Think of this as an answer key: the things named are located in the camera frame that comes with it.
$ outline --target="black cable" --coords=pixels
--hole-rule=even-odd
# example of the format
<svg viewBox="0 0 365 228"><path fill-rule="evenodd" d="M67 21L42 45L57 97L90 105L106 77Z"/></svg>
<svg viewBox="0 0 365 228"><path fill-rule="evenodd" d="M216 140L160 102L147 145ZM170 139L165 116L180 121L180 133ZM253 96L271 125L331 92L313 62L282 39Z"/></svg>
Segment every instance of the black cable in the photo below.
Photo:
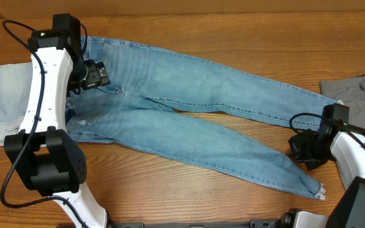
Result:
<svg viewBox="0 0 365 228"><path fill-rule="evenodd" d="M84 33L86 34L85 35L85 39L84 39L84 45L82 46L82 49L81 49L81 55L84 55L84 53L86 52L87 50L87 42L88 42L88 34L87 34L87 28L84 24L80 23L81 27L84 29Z"/></svg>
<svg viewBox="0 0 365 228"><path fill-rule="evenodd" d="M79 221L79 223L81 224L81 226L83 228L88 228L88 226L80 218L80 215L77 213L77 211L75 210L75 208L73 207L73 205L71 205L71 203L69 203L67 199L65 199L65 198L63 198L61 196L51 196L51 197L37 199L37 200L31 201L31 202L28 202L28 203L22 203L22 204L17 204L17 205L8 203L5 200L5 191L6 191L6 188L8 186L8 183L9 183L9 181L10 181L10 179L12 177L12 174L15 171L16 166L18 165L21 157L25 153L25 150L29 147L30 140L32 139L32 136L33 136L33 134L36 131L37 123L40 121L40 116L39 115L41 113L41 108L42 108L42 100L43 100L43 94L44 94L44 81L45 81L45 73L46 73L44 71L44 67L43 67L42 61L39 58L39 56L34 51L32 51L28 47L28 45L26 45L26 43L24 43L13 32L11 32L11 30L6 26L7 23L16 24L16 25L25 27L26 29L29 29L31 31L34 31L34 29L31 28L31 27L29 27L29 26L27 26L27 25L24 25L24 24L22 24L20 22L16 22L16 21L13 21L13 20L4 20L3 21L3 27L4 27L5 31L7 31L7 33L9 33L14 39L16 39L20 44L22 44L22 46L24 46L26 49L28 49L28 51L30 51L30 53L32 53L33 56L35 57L35 59L37 60L37 62L39 64L39 67L41 69L41 77L42 77L42 80L41 80L41 91L39 93L39 100L37 101L37 108L36 108L36 114L35 114L35 118L34 118L34 123L32 125L31 130L30 130L29 136L28 136L27 140L25 141L25 144L22 147L22 150L19 152L19 154L18 154L17 158L15 159L15 161L12 163L12 166L10 168L10 171L8 172L8 174L5 177L5 180L3 182L3 185L1 187L1 192L0 192L0 200L1 200L1 203L4 206L7 206L9 208L23 208L23 207L26 207L26 206L35 205L35 204L42 203L42 202L46 202L46 201L50 201L50 200L60 200L60 201L63 202L64 205L67 205L69 207L69 209L73 212L75 218Z"/></svg>
<svg viewBox="0 0 365 228"><path fill-rule="evenodd" d="M324 117L322 115L317 115L317 114L313 114L313 113L299 113L294 115L293 117L291 117L290 119L290 128L297 134L302 134L302 132L297 131L293 125L292 122L295 118L297 117L301 117L301 116L310 116L310 117L318 117L322 120L324 120L325 122L328 122L340 129L342 129L344 132L346 132L352 139L354 139L364 150L365 150L365 143L363 143L362 141L360 141L359 138L357 138L350 130L348 127L346 127L345 125L339 124L337 121L335 121L332 118L328 118L328 117Z"/></svg>

